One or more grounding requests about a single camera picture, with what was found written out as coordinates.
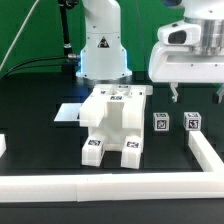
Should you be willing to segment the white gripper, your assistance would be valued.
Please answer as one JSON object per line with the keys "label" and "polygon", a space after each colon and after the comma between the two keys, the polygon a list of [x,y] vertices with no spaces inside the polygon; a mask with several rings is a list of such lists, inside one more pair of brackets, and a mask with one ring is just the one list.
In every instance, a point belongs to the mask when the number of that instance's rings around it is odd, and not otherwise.
{"label": "white gripper", "polygon": [[224,55],[193,55],[186,46],[156,43],[148,74],[153,82],[169,83],[174,103],[179,102],[178,83],[223,83],[213,94],[213,102],[220,104],[224,97]]}

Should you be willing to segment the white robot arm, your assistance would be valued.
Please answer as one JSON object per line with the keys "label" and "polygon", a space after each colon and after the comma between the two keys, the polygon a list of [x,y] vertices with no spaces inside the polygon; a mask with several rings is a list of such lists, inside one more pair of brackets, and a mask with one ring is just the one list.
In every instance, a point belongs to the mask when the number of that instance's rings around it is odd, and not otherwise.
{"label": "white robot arm", "polygon": [[[116,80],[129,76],[127,52],[121,44],[120,6],[116,0],[82,0],[86,44],[77,76]],[[183,19],[158,29],[149,61],[154,82],[175,90],[180,83],[219,83],[215,100],[224,97],[224,0],[162,0],[182,8]]]}

